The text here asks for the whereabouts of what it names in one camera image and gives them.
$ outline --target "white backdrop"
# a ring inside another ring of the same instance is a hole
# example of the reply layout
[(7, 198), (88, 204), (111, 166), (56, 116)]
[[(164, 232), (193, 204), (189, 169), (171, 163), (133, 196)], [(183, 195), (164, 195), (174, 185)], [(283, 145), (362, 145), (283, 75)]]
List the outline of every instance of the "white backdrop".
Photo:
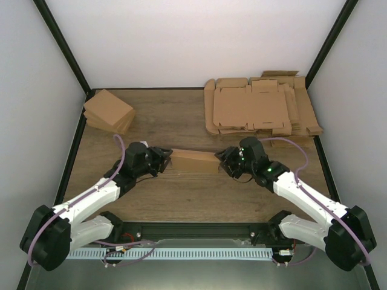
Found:
[(33, 211), (53, 205), (85, 94), (33, 1), (0, 1), (0, 289), (16, 289)]
[(385, 0), (359, 1), (309, 89), (339, 196), (371, 222), (380, 289), (387, 289), (385, 11)]
[(47, 0), (92, 88), (306, 75), (344, 0)]

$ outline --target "wood grain surface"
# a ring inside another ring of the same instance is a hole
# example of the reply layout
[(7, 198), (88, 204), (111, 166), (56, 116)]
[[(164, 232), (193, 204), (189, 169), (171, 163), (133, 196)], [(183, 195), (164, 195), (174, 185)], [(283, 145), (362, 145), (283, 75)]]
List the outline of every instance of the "wood grain surface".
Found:
[[(147, 141), (150, 146), (216, 152), (237, 146), (242, 137), (213, 136), (204, 125), (203, 90), (110, 90), (130, 104), (136, 116), (123, 136), (126, 146)], [(120, 158), (112, 133), (86, 126), (67, 187), (65, 201), (98, 181)], [(292, 170), (303, 165), (295, 148), (272, 148), (271, 160)], [(310, 165), (300, 177), (328, 196), (316, 149), (305, 148)], [(259, 187), (240, 184), (222, 170), (208, 175), (166, 169), (158, 178), (139, 183), (119, 200), (103, 207), (124, 221), (266, 222), (281, 210), (306, 218), (300, 209)]]

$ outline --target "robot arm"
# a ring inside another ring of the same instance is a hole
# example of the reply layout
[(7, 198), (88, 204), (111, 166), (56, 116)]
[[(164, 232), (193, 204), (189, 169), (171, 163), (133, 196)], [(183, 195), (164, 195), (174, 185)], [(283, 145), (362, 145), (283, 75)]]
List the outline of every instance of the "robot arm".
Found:
[(171, 150), (147, 147), (139, 142), (131, 143), (125, 151), (120, 171), (104, 187), (100, 188), (113, 176), (120, 160), (94, 186), (79, 196), (53, 208), (45, 205), (37, 208), (20, 242), (20, 248), (28, 253), (32, 240), (43, 224), (61, 211), (63, 213), (42, 232), (32, 251), (32, 259), (47, 271), (57, 268), (70, 251), (95, 240), (110, 236), (117, 238), (122, 221), (113, 214), (104, 212), (90, 221), (83, 221), (104, 205), (116, 201), (129, 192), (136, 185), (137, 178), (147, 174), (156, 177), (158, 172), (164, 172), (171, 160), (169, 157), (171, 153)]
[[(322, 249), (343, 270), (350, 271), (361, 262), (364, 255), (358, 244), (340, 223), (299, 188), (289, 168), (277, 161), (270, 161), (256, 137), (241, 140), (239, 146), (215, 154), (229, 176), (239, 178), (244, 173), (250, 174), (258, 185), (294, 203), (316, 221), (306, 221), (288, 211), (282, 211), (271, 219), (272, 225), (276, 227), (273, 232), (280, 232), (280, 236), (301, 240)], [(330, 200), (304, 182), (299, 182), (349, 226), (367, 252), (376, 247), (369, 220), (361, 208), (348, 208)]]

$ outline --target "black corner post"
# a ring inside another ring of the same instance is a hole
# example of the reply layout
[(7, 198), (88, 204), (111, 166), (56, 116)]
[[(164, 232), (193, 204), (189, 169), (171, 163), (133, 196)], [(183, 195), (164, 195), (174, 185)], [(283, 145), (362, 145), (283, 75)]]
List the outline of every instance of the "black corner post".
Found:
[[(96, 93), (96, 90), (92, 89), (91, 92), (86, 96), (85, 102), (91, 99), (95, 93)], [(83, 130), (85, 130), (85, 126), (86, 126), (86, 118), (83, 115), (84, 112), (85, 112), (85, 108), (83, 108), (82, 113), (79, 117), (77, 129), (75, 131), (73, 142), (71, 143), (70, 153), (66, 161), (65, 170), (63, 171), (62, 179), (60, 180), (59, 189), (55, 197), (54, 205), (63, 203), (63, 198), (66, 193), (68, 181), (70, 180), (71, 171), (73, 170), (75, 158), (78, 153), (79, 144), (82, 139)]]
[(322, 45), (319, 54), (314, 60), (311, 68), (305, 79), (305, 86), (308, 88), (312, 83), (314, 77), (319, 71), (321, 65), (324, 63), (325, 58), (327, 57), (329, 51), (331, 50), (334, 42), (339, 36), (341, 30), (343, 29), (346, 21), (350, 17), (352, 11), (354, 10), (357, 2), (359, 0), (346, 0), (343, 8), (341, 9), (340, 14), (338, 15), (336, 21), (334, 22), (331, 31), (329, 32), (327, 38), (325, 39), (324, 44)]
[(89, 84), (87, 84), (86, 78), (83, 75), (80, 67), (75, 60), (73, 53), (70, 50), (62, 32), (57, 25), (54, 16), (52, 15), (50, 9), (45, 0), (33, 0), (36, 8), (39, 10), (40, 14), (43, 17), (43, 20), (47, 24), (48, 29), (50, 29), (51, 34), (55, 38), (56, 43), (58, 44), (60, 50), (63, 52), (68, 64), (70, 65), (73, 73), (75, 74), (78, 82), (80, 83), (82, 89), (85, 91), (85, 94), (88, 95), (91, 92)]

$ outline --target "stack of flat cardboard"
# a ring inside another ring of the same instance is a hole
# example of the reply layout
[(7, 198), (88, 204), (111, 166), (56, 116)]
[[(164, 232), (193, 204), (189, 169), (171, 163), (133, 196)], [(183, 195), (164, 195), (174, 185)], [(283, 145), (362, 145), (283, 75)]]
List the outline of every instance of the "stack of flat cardboard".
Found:
[(101, 130), (125, 134), (135, 110), (107, 90), (102, 90), (85, 103), (87, 125)]
[(204, 88), (206, 129), (214, 135), (320, 135), (321, 127), (297, 71), (264, 71), (260, 77), (209, 80)]

